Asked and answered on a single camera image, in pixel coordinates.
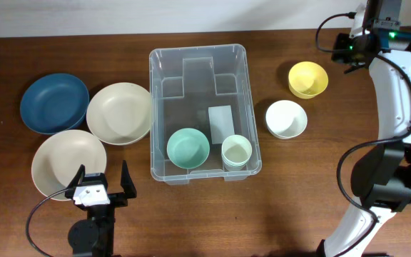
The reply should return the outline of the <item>mint green small bowl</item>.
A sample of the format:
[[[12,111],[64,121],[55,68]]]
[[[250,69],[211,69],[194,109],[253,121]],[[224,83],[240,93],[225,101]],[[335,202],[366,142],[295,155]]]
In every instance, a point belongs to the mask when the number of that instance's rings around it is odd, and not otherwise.
[[[210,154],[210,144],[204,133],[195,128],[182,128],[171,135],[167,143],[170,161],[184,169],[198,168]]]

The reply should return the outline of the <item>white small bowl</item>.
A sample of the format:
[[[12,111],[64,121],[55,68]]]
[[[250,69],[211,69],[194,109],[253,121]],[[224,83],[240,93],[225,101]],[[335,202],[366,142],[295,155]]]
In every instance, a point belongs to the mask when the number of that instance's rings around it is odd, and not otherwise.
[[[304,132],[308,124],[305,110],[294,101],[280,100],[271,104],[265,113],[269,132],[279,139],[291,139]]]

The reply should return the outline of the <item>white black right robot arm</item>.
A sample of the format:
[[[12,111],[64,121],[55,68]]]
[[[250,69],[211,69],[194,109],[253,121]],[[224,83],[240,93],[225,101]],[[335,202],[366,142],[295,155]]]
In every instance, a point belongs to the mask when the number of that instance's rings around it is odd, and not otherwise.
[[[349,34],[330,50],[349,71],[367,69],[374,84],[378,138],[354,165],[349,207],[318,256],[364,256],[382,225],[411,204],[411,33],[400,28],[400,1],[368,0],[347,14]]]

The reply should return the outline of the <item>dark blue bowl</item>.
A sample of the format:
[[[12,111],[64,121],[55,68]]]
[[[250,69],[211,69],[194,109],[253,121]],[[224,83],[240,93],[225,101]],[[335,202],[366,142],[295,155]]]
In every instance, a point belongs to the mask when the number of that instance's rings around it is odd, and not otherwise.
[[[52,135],[83,123],[90,102],[88,88],[78,77],[55,73],[42,76],[24,92],[23,123],[32,131]]]

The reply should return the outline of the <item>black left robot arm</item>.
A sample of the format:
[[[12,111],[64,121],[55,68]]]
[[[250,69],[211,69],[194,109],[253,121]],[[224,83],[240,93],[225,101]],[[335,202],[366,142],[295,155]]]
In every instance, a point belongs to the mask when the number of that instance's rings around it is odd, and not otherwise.
[[[87,213],[68,232],[68,243],[74,256],[112,256],[115,228],[115,209],[127,207],[128,200],[137,197],[127,163],[121,168],[122,192],[108,193],[104,173],[86,173],[80,165],[76,175],[66,187],[65,197]]]

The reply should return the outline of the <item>cream cup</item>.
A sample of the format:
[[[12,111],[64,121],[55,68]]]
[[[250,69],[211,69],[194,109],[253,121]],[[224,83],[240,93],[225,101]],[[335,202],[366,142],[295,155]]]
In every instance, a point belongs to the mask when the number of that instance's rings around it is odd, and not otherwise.
[[[251,142],[244,136],[228,136],[222,143],[221,155],[233,162],[250,160],[253,153]]]

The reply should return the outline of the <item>grey cup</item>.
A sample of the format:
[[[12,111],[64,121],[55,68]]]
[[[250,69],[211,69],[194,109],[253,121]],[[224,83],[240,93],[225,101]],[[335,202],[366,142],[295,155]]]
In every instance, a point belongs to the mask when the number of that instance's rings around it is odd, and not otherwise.
[[[242,171],[245,168],[245,165],[243,165],[243,166],[224,165],[224,168],[225,168],[226,171]]]

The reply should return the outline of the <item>yellow small bowl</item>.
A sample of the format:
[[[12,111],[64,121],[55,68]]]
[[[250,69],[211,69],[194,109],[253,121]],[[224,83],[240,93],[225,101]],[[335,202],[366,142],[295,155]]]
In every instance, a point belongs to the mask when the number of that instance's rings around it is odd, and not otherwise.
[[[292,94],[300,99],[312,99],[326,90],[329,78],[319,64],[302,61],[289,70],[288,83]]]

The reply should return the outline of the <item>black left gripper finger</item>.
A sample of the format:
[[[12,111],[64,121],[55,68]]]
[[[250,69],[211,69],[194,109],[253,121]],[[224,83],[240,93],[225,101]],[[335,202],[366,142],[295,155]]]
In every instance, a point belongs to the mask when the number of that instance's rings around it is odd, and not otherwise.
[[[86,171],[86,167],[83,164],[81,164],[79,166],[78,171],[76,172],[76,175],[72,178],[72,180],[69,183],[69,185],[67,186],[67,188],[77,187],[80,184],[80,182],[82,181],[82,179],[85,175],[85,171]]]
[[[127,165],[126,160],[123,160],[122,162],[121,188],[123,189],[123,192],[126,198],[136,198],[137,197],[137,190],[129,174],[128,165]]]

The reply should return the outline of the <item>beige bowl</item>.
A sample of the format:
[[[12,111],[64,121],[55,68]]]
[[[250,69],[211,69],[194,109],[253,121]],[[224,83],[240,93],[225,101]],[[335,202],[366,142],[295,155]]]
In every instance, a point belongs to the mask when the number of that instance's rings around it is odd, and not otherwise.
[[[150,131],[151,95],[129,82],[108,85],[91,99],[86,122],[90,132],[104,143],[135,143]]]
[[[46,139],[36,151],[31,177],[40,193],[49,196],[67,187],[80,166],[86,173],[105,173],[106,150],[89,132],[68,130]]]

